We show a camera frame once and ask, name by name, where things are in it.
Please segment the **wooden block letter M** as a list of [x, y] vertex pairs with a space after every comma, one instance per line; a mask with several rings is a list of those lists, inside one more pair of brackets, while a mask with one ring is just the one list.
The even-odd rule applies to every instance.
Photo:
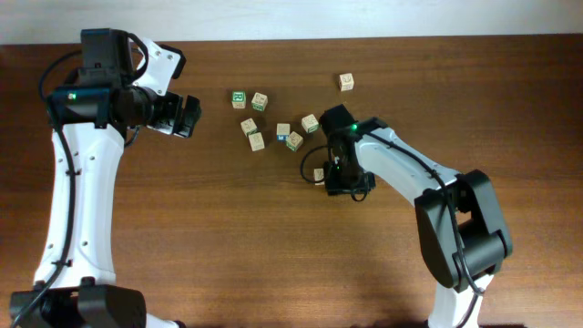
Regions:
[[315, 169], [313, 171], [313, 177], [316, 185], [324, 184], [324, 169]]

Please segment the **wooden block letter S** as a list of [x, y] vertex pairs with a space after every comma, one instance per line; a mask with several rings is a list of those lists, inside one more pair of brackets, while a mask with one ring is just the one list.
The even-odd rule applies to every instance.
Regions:
[[297, 151], [303, 143], [303, 136], [293, 131], [286, 138], [286, 146], [292, 151]]

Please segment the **wooden block green V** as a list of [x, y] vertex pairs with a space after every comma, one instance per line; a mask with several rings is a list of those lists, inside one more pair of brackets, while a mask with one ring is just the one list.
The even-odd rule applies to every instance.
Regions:
[[318, 119], [313, 114], [310, 114], [310, 115], [302, 118], [301, 123], [302, 123], [302, 128], [308, 134], [313, 133], [320, 126]]

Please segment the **wooden block blue side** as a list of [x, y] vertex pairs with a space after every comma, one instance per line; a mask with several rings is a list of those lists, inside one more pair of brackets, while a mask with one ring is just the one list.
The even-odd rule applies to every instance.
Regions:
[[278, 123], [276, 126], [276, 138], [278, 141], [285, 142], [291, 134], [291, 125], [289, 123]]

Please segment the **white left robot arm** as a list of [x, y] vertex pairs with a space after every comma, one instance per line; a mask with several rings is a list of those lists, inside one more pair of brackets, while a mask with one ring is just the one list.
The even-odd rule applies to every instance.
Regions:
[[164, 327], [139, 291], [116, 283], [111, 250], [119, 162], [142, 128], [189, 138], [197, 98], [169, 90], [186, 58], [132, 33], [85, 29], [81, 65], [42, 93], [55, 179], [46, 245], [33, 288], [14, 292], [15, 327]]

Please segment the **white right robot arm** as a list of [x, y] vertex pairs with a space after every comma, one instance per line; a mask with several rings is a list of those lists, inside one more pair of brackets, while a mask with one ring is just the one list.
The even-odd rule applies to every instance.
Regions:
[[424, 263], [436, 281], [428, 327], [476, 327], [488, 285], [513, 242], [490, 178], [461, 173], [403, 142], [379, 118], [356, 120], [339, 105], [319, 124], [328, 159], [320, 183], [331, 196], [364, 200], [384, 180], [414, 207]]

